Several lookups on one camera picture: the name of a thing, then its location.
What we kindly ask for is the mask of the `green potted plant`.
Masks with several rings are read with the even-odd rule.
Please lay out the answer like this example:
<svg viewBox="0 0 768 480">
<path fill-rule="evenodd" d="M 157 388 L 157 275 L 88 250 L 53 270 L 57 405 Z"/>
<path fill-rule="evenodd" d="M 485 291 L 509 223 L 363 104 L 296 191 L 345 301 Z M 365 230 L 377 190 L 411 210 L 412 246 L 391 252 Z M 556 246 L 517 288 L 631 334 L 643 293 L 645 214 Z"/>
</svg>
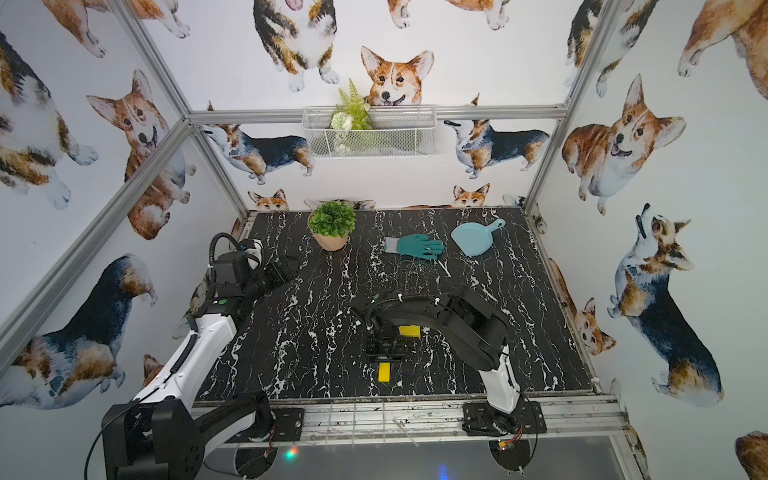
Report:
<svg viewBox="0 0 768 480">
<path fill-rule="evenodd" d="M 324 202 L 311 212 L 308 227 L 323 250 L 339 251 L 347 245 L 349 234 L 355 230 L 356 213 L 346 203 Z"/>
</svg>

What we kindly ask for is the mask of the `fern and white flower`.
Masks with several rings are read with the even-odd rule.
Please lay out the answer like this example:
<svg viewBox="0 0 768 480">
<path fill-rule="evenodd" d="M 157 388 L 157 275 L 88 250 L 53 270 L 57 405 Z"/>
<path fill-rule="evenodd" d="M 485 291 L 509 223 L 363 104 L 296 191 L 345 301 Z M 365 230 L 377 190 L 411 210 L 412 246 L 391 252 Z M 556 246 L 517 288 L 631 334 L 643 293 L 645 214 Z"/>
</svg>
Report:
<svg viewBox="0 0 768 480">
<path fill-rule="evenodd" d="M 358 91 L 352 80 L 348 89 L 339 89 L 341 103 L 330 118 L 334 140 L 334 152 L 340 155 L 360 153 L 373 147 L 373 124 L 369 115 L 370 105 Z"/>
</svg>

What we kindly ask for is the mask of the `yellow long block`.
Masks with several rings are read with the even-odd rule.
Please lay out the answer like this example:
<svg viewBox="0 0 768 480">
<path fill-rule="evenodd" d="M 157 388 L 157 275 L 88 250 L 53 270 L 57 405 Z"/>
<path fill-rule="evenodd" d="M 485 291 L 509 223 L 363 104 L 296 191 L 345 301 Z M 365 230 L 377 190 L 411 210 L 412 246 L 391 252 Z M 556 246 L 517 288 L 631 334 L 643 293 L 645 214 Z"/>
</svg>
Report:
<svg viewBox="0 0 768 480">
<path fill-rule="evenodd" d="M 418 338 L 421 336 L 421 328 L 415 325 L 399 326 L 399 335 L 407 338 Z"/>
</svg>

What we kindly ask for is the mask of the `teal rubber glove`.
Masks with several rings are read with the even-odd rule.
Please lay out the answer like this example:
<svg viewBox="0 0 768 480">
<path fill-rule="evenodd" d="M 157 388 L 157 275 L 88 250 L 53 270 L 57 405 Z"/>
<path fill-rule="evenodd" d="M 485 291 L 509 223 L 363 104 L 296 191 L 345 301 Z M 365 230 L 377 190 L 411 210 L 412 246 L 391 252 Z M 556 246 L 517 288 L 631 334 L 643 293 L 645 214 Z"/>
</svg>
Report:
<svg viewBox="0 0 768 480">
<path fill-rule="evenodd" d="M 430 239 L 425 234 L 412 234 L 401 238 L 385 237 L 385 253 L 398 254 L 423 260 L 436 260 L 445 251 L 440 240 Z"/>
</svg>

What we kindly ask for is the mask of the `light blue dustpan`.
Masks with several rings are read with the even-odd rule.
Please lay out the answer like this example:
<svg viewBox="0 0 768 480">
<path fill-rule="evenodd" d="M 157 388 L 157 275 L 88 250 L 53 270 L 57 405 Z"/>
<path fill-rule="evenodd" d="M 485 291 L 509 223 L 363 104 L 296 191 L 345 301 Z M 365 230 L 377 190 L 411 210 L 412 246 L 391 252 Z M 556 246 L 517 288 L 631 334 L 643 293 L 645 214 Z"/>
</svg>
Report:
<svg viewBox="0 0 768 480">
<path fill-rule="evenodd" d="M 477 257 L 492 247 L 493 233 L 505 225 L 504 219 L 497 219 L 488 225 L 464 223 L 451 232 L 451 238 L 466 256 Z"/>
</svg>

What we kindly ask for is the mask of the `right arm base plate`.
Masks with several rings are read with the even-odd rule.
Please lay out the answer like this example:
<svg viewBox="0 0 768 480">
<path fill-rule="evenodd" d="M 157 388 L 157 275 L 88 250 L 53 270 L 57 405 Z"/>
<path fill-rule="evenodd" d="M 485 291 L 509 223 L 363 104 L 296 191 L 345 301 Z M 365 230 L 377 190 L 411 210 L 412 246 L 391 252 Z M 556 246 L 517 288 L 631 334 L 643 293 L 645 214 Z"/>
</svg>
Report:
<svg viewBox="0 0 768 480">
<path fill-rule="evenodd" d="M 488 403 L 464 403 L 462 430 L 468 436 L 502 437 L 522 434 L 544 434 L 548 431 L 541 405 L 521 401 L 512 413 L 503 413 Z"/>
</svg>

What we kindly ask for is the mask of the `small yellow block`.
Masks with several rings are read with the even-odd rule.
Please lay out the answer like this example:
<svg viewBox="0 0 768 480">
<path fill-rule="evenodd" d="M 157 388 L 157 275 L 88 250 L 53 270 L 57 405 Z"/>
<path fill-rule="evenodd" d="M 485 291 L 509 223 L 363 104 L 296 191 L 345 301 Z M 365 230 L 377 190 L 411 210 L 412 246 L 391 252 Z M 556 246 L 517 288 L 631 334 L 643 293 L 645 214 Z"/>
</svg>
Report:
<svg viewBox="0 0 768 480">
<path fill-rule="evenodd" d="M 378 381 L 380 383 L 389 383 L 391 376 L 391 364 L 382 362 L 378 364 Z"/>
</svg>

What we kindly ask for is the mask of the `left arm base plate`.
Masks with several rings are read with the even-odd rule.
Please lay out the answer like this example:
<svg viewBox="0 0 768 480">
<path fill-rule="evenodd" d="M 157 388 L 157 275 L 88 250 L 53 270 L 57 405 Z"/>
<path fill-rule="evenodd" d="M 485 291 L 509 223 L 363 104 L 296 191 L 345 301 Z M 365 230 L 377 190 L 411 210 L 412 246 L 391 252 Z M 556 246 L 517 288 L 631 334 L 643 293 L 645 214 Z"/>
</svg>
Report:
<svg viewBox="0 0 768 480">
<path fill-rule="evenodd" d="M 268 439 L 272 443 L 296 443 L 301 440 L 305 420 L 304 408 L 277 408 L 271 411 L 272 429 Z"/>
</svg>

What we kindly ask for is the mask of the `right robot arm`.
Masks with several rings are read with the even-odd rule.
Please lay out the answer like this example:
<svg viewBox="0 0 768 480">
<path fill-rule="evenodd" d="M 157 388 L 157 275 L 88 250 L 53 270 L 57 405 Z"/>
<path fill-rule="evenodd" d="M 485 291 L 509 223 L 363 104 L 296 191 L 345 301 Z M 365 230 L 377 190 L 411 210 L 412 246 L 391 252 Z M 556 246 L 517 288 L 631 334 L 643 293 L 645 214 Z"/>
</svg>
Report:
<svg viewBox="0 0 768 480">
<path fill-rule="evenodd" d="M 439 333 L 451 351 L 480 374 L 487 408 L 463 422 L 470 436 L 520 437 L 524 432 L 516 412 L 521 389 L 510 361 L 507 316 L 474 291 L 463 288 L 449 295 L 388 292 L 358 298 L 351 313 L 369 329 L 366 358 L 383 366 L 408 357 L 405 327 Z"/>
</svg>

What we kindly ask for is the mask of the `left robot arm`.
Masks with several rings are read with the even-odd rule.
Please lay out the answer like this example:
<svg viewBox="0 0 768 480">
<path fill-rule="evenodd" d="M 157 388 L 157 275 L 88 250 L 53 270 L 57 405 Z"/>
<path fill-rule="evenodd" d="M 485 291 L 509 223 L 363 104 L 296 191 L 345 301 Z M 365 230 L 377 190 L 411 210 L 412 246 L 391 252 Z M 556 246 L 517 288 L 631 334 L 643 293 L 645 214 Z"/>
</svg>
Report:
<svg viewBox="0 0 768 480">
<path fill-rule="evenodd" d="M 218 357 L 256 303 L 293 281 L 294 256 L 266 263 L 255 250 L 230 252 L 208 266 L 203 303 L 185 319 L 189 332 L 169 364 L 126 404 L 104 415 L 98 443 L 109 479 L 194 479 L 206 457 L 249 429 L 269 437 L 275 425 L 265 392 L 237 394 L 199 417 L 193 404 Z"/>
</svg>

